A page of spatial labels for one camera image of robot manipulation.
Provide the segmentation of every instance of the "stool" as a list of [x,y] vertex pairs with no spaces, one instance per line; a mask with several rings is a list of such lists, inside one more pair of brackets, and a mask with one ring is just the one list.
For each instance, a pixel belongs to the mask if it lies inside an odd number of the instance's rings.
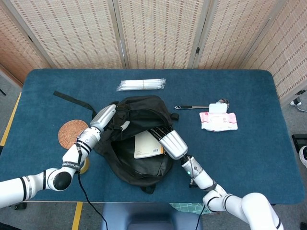
[[[102,215],[110,230],[194,230],[199,217],[165,203],[104,203]],[[101,230],[106,230],[104,221]]]

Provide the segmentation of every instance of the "beige notebook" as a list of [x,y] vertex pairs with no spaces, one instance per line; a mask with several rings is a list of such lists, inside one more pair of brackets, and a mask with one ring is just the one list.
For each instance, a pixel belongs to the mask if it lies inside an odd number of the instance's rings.
[[163,146],[148,131],[135,135],[135,159],[152,157],[163,153]]

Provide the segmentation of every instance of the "white straw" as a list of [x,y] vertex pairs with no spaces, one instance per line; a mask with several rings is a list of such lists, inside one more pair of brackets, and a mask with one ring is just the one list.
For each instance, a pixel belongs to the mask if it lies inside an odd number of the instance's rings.
[[122,80],[116,91],[164,89],[165,79]]

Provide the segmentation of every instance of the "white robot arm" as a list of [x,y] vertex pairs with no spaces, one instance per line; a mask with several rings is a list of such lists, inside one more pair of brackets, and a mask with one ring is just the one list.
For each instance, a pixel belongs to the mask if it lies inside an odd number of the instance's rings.
[[[115,108],[114,104],[109,105],[96,115],[90,123],[91,128],[83,131],[76,143],[63,156],[60,169],[51,168],[37,175],[0,182],[0,208],[29,200],[40,190],[67,189],[75,172],[80,171],[80,165],[100,140],[100,134],[116,112]],[[248,223],[251,230],[283,230],[282,223],[264,195],[251,193],[239,198],[227,194],[194,157],[187,155],[188,147],[175,130],[154,128],[149,131],[159,140],[171,158],[181,159],[181,166],[198,187],[208,192],[203,202],[209,210],[227,211]]]
[[188,147],[175,130],[156,127],[149,132],[163,145],[200,189],[208,193],[202,201],[212,212],[227,211],[249,224],[251,230],[283,230],[283,224],[267,198],[260,193],[251,193],[243,198],[228,194],[200,166],[194,157],[187,155]]
[[29,200],[40,190],[67,189],[75,172],[80,171],[80,165],[100,140],[100,133],[104,131],[104,127],[115,114],[115,108],[114,104],[109,105],[95,116],[90,123],[91,128],[84,130],[78,136],[76,143],[63,156],[60,169],[51,168],[37,175],[0,182],[0,208]]

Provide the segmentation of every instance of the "woven coaster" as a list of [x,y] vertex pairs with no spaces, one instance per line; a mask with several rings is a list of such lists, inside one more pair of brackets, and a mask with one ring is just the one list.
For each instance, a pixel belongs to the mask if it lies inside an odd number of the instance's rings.
[[59,129],[58,138],[60,145],[69,149],[86,128],[88,128],[88,125],[82,120],[71,120],[66,122]]

